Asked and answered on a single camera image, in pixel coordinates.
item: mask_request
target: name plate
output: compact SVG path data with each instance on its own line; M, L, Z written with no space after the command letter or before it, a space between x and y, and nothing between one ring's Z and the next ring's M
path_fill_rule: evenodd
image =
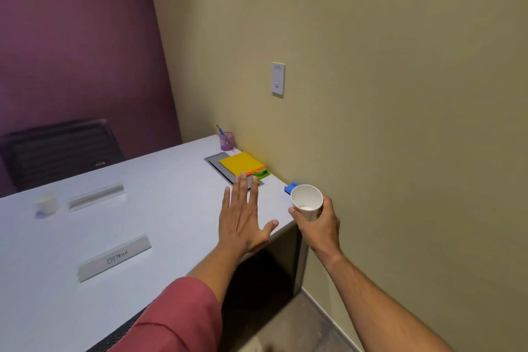
M111 269L125 260L130 259L151 248L149 238L143 235L132 241L126 242L108 252L82 263L77 271L79 282L83 282L93 276Z

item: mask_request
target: chair backrest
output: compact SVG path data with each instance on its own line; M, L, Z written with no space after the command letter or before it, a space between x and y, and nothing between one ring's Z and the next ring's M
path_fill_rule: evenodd
M18 191L125 160L104 119L68 121L0 137L0 154Z

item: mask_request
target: pink shirt sleeve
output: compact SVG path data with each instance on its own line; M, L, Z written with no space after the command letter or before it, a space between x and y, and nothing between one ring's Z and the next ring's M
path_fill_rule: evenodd
M163 290L110 352L214 352L221 332L213 291L183 277Z

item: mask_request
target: yellow wall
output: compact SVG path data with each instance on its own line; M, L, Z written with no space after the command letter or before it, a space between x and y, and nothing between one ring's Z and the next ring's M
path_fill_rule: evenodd
M528 0L154 1L184 141L218 123L333 197L346 255L454 348L526 348ZM358 342L313 256L304 286Z

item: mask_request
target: wall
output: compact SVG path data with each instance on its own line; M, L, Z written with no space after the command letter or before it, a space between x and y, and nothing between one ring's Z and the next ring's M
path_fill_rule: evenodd
M346 255L456 350L525 348L526 0L154 3L184 141L218 123L332 196ZM313 256L304 286L359 342Z
M104 117L127 158L181 143L152 0L1 1L0 134Z

